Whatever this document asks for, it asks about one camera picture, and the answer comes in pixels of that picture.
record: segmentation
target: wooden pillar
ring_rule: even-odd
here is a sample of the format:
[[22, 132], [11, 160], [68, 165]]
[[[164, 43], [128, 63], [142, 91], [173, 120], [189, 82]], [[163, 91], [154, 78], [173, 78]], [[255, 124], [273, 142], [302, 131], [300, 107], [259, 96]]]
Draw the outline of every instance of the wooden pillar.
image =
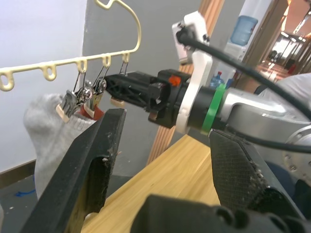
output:
[[[220, 13], [224, 1], [225, 0], [201, 1], [199, 12], [204, 16], [208, 35], [211, 35], [214, 30], [218, 15]], [[193, 65], [180, 66], [179, 69], [185, 73], [192, 74]], [[168, 148], [174, 132], [175, 126], [172, 127], [171, 129], [159, 126], [159, 129], [155, 136], [154, 144], [151, 148], [147, 164], [151, 163], [154, 159], [156, 159]]]

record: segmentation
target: plastic hanger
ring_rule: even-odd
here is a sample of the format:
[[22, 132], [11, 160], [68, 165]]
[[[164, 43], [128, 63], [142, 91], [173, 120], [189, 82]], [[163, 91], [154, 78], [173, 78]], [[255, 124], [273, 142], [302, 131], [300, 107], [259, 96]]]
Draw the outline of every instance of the plastic hanger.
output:
[[[141, 41], [141, 26], [140, 26], [140, 22], [139, 22], [137, 15], [128, 5], [126, 5], [121, 0], [110, 0], [107, 5], [103, 4], [99, 0], [94, 0], [94, 1], [98, 6], [100, 6], [101, 8], [103, 8], [105, 10], [109, 10], [111, 5], [114, 2], [117, 2], [118, 4], [120, 4], [122, 7], [124, 7], [133, 16], [133, 18], [136, 22], [136, 25], [137, 25], [137, 32], [138, 32], [137, 44], [136, 44], [135, 48], [133, 48], [132, 50], [124, 50], [124, 51], [111, 52], [111, 53], [102, 53], [102, 54], [86, 56], [86, 57], [76, 57], [76, 58], [65, 59], [65, 60], [42, 62], [42, 63], [32, 64], [32, 65], [0, 68], [0, 90], [11, 91], [14, 88], [13, 74], [17, 73], [17, 72], [24, 72], [27, 70], [40, 69], [40, 70], [42, 70], [43, 76], [46, 80], [53, 81], [56, 78], [56, 67], [57, 66], [75, 63], [77, 65], [78, 71], [80, 73], [85, 73], [87, 70], [87, 62], [88, 61], [95, 60], [95, 59], [102, 59], [103, 66], [108, 68], [111, 64], [111, 57], [112, 56], [118, 56], [118, 55], [122, 55], [123, 62], [128, 63], [130, 54], [137, 51], [137, 49], [140, 46], [140, 41]], [[2, 80], [1, 80], [1, 76], [6, 77], [8, 84], [6, 84], [6, 85], [3, 84]]]

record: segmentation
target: green ring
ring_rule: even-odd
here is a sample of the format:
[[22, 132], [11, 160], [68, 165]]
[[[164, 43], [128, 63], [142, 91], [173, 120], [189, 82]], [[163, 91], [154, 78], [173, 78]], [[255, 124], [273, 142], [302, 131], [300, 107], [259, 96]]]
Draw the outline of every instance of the green ring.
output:
[[214, 97], [210, 103], [209, 109], [205, 116], [202, 129], [201, 129], [202, 134], [208, 135], [210, 129], [212, 128], [212, 124], [216, 117], [216, 114], [217, 114], [217, 111], [218, 111], [218, 108], [219, 108], [219, 105], [223, 98], [224, 93], [225, 93], [225, 85], [220, 84], [215, 91]]

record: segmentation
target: wooden table surface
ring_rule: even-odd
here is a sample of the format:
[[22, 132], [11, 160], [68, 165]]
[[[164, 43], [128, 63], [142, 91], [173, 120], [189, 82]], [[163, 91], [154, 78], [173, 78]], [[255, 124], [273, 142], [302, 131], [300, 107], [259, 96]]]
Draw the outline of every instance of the wooden table surface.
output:
[[210, 149], [182, 137], [140, 173], [113, 193], [82, 233], [128, 233], [147, 196], [159, 194], [219, 205], [213, 184]]

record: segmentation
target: water bottle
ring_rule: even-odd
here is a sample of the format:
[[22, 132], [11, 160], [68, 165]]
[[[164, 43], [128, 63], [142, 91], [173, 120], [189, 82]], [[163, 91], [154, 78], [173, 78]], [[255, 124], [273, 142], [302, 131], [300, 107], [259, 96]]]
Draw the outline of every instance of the water bottle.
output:
[[210, 88], [216, 89], [220, 84], [225, 83], [220, 78], [221, 74], [222, 73], [220, 71], [218, 71], [217, 75], [212, 78], [212, 80], [210, 81], [210, 85], [209, 85]]
[[250, 16], [239, 16], [235, 25], [233, 34], [230, 38], [231, 42], [237, 45], [247, 45], [249, 38], [253, 34], [258, 20]]

